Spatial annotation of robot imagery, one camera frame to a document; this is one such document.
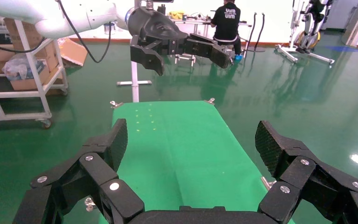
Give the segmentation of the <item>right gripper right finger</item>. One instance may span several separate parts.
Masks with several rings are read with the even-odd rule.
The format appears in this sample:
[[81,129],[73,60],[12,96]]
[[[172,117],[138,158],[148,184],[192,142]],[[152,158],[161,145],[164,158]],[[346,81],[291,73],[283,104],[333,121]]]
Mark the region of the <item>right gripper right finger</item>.
[[259,213],[286,224],[307,201],[333,224],[358,224],[358,178],[322,162],[302,141],[280,135],[265,120],[258,124],[255,147],[275,179]]

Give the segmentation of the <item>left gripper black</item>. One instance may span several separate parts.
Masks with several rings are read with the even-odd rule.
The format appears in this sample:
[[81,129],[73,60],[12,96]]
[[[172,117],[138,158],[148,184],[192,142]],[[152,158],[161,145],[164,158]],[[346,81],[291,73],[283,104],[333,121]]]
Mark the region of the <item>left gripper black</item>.
[[159,76],[164,73],[166,55],[190,55],[208,58],[221,68],[231,65],[231,56],[224,52],[217,41],[207,37],[182,32],[164,14],[138,7],[128,16],[131,61],[141,64]]

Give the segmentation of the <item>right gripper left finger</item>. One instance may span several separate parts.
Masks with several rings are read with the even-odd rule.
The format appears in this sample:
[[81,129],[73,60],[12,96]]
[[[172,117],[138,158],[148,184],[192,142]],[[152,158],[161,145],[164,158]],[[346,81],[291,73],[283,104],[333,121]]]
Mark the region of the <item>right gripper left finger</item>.
[[127,143],[125,119],[107,134],[89,138],[75,156],[31,181],[13,222],[61,224],[78,201],[90,197],[108,223],[129,223],[145,205],[117,173]]

